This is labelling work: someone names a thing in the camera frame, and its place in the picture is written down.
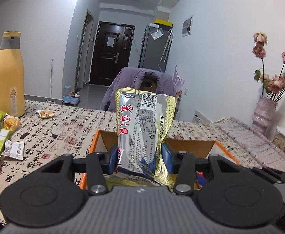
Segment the silver gold snack bag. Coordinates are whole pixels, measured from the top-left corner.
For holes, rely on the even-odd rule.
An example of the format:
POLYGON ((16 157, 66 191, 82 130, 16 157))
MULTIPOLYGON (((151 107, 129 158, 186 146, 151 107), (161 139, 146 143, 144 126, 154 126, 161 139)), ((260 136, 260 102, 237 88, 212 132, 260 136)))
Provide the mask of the silver gold snack bag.
POLYGON ((174 119, 176 98, 127 87, 116 91, 115 105, 117 170, 172 188, 161 145, 174 119))

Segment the calligraphy print tablecloth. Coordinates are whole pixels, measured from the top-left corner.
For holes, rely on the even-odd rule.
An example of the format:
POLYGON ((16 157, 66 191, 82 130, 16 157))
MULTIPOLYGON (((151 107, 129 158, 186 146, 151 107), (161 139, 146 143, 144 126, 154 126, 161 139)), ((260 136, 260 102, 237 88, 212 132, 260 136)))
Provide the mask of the calligraphy print tablecloth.
MULTIPOLYGON (((97 130, 115 132, 115 113, 26 101, 21 126, 11 136, 13 142, 25 141, 24 159, 0 159, 0 194, 8 185, 60 155, 70 153, 75 158, 85 157, 97 130), (56 116, 42 119, 35 111, 44 109, 53 111, 56 116)), ((285 172, 285 153, 235 118, 224 118, 210 125, 173 121, 167 136, 218 141, 245 167, 267 166, 285 172)), ((5 222, 1 211, 0 222, 5 222)))

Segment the blue pet water feeder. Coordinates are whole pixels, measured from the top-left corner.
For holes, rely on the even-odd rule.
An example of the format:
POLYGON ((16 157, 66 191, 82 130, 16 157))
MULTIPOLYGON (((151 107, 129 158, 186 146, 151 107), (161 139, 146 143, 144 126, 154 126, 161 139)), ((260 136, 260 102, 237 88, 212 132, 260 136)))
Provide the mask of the blue pet water feeder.
POLYGON ((80 94, 71 90, 71 86, 64 86, 64 94, 62 98, 63 105, 77 106, 80 102, 80 94))

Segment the small orange snack packet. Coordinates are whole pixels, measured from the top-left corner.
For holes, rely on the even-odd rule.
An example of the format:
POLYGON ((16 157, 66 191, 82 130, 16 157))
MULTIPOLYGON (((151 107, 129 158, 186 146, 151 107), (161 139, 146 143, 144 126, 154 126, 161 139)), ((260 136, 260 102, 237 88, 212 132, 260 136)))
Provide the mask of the small orange snack packet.
POLYGON ((44 109, 44 110, 36 110, 35 112, 36 112, 36 113, 39 115, 39 117, 41 117, 42 119, 52 118, 52 117, 55 117, 55 116, 56 116, 56 114, 55 114, 53 111, 51 111, 51 110, 46 110, 46 109, 44 109))

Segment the white red snack packet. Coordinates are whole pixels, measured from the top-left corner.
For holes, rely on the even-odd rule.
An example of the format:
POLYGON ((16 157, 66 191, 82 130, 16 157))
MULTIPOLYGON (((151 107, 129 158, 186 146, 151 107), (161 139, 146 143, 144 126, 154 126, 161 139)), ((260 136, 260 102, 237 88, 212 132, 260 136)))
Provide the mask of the white red snack packet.
POLYGON ((6 140, 4 150, 1 156, 9 157, 15 160, 22 161, 24 157, 25 141, 12 142, 6 140))

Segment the wooden chair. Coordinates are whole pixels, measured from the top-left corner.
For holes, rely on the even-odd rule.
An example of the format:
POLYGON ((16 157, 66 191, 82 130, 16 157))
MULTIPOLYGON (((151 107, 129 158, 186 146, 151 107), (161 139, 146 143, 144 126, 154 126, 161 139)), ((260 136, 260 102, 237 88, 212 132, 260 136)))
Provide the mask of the wooden chair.
POLYGON ((157 90, 157 82, 157 77, 153 75, 145 75, 141 82, 139 90, 155 93, 157 90))

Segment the pink ribbed flower vase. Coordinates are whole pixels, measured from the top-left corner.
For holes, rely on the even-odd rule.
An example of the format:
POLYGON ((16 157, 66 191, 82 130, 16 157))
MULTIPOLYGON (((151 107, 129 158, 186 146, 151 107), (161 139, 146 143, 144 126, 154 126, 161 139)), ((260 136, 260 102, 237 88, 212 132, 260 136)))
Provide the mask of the pink ribbed flower vase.
POLYGON ((252 126, 263 135, 271 127, 274 120, 277 102, 270 98, 260 96, 252 115, 252 126))

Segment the purple jacket on chair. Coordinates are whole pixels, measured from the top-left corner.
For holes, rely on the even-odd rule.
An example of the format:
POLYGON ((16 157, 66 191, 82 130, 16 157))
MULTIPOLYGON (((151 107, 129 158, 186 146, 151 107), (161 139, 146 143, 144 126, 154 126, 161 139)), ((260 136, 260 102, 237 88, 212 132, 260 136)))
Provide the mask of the purple jacket on chair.
POLYGON ((124 67, 108 87, 102 99, 100 110, 115 112, 116 91, 127 87, 139 90, 145 77, 156 80, 157 87, 155 93, 170 96, 175 95, 176 91, 174 89, 173 79, 170 75, 151 69, 124 67))

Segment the orange cracker packet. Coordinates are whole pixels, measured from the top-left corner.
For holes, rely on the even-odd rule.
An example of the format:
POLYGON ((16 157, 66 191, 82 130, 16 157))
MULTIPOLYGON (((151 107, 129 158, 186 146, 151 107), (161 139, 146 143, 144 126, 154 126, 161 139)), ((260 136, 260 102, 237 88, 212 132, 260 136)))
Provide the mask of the orange cracker packet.
POLYGON ((19 118, 5 114, 3 119, 3 129, 14 132, 21 125, 19 118))

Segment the dried pink roses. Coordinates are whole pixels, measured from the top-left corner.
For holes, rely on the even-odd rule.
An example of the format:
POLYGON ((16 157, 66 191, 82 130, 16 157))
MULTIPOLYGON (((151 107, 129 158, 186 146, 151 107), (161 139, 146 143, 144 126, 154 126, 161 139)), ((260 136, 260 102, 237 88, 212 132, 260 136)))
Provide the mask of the dried pink roses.
POLYGON ((254 80, 260 82, 261 97, 266 97, 278 103, 285 96, 285 52, 281 53, 282 67, 278 74, 272 76, 266 73, 264 59, 266 58, 265 46, 268 44, 268 37, 263 32, 253 34, 254 47, 252 53, 261 61, 261 68, 255 70, 254 80))

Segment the dark brown entrance door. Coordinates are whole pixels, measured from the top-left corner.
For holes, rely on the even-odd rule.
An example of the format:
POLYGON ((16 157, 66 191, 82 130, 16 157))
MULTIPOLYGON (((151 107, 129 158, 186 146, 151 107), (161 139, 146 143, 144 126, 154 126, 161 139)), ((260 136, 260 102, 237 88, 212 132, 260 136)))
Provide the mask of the dark brown entrance door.
POLYGON ((109 86, 129 64, 135 26, 99 22, 92 57, 90 84, 109 86))

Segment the grey refrigerator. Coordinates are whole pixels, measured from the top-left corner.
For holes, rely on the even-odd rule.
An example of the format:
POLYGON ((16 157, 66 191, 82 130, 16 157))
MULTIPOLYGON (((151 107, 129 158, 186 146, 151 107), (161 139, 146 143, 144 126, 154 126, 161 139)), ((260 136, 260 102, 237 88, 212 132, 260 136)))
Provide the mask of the grey refrigerator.
POLYGON ((173 27, 150 23, 142 38, 138 67, 165 72, 172 40, 173 27))

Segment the yellow thermos bottle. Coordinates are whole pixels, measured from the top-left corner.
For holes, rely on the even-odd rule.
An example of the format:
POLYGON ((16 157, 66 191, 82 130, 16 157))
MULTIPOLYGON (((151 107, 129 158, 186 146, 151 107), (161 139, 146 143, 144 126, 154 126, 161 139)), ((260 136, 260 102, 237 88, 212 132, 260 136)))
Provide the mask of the yellow thermos bottle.
POLYGON ((0 110, 15 117, 25 114, 24 63, 20 37, 18 31, 4 32, 0 45, 0 110))

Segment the yellow box on refrigerator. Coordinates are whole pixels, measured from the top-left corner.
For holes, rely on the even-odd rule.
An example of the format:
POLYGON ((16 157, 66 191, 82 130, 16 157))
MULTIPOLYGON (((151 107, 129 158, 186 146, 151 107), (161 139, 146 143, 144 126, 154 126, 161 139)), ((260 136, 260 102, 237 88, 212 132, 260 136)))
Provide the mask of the yellow box on refrigerator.
POLYGON ((173 27, 173 23, 168 22, 168 21, 165 21, 165 20, 163 20, 163 19, 155 19, 155 20, 154 20, 154 23, 160 24, 160 25, 165 25, 165 26, 167 26, 167 27, 173 27))

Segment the wall picture frame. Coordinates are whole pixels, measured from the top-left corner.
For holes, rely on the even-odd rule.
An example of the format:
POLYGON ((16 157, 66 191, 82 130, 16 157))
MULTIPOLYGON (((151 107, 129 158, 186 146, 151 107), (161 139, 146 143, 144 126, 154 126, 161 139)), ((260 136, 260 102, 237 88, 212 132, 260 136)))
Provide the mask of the wall picture frame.
POLYGON ((193 24, 193 16, 190 16, 189 18, 184 20, 182 27, 182 37, 191 35, 192 24, 193 24))

